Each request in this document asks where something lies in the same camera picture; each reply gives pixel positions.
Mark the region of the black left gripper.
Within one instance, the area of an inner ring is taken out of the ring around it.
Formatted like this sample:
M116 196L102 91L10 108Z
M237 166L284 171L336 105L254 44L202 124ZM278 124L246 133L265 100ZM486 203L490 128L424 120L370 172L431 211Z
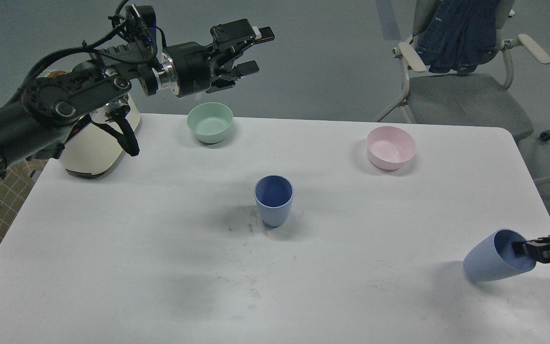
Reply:
M162 50L162 86L171 88L178 98L229 89L242 77L258 73L256 61L238 65L236 61L252 46L275 39L271 27L258 28L248 21L220 24L210 33L210 45L186 42Z

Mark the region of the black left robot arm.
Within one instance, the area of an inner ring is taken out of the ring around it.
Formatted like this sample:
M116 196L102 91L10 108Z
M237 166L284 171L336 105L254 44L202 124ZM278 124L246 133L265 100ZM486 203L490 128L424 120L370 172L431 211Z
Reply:
M98 124L128 155L139 144L127 120L126 95L138 80L152 96L171 89L179 98L234 87L243 76L255 74L255 61L235 64L251 46L270 42L270 27L249 20L211 28L212 43L187 42L159 47L156 14L151 6L120 2L109 17L113 28L100 40L59 50L40 59L17 92L0 107L0 178L22 160L59 158L65 144L104 109Z

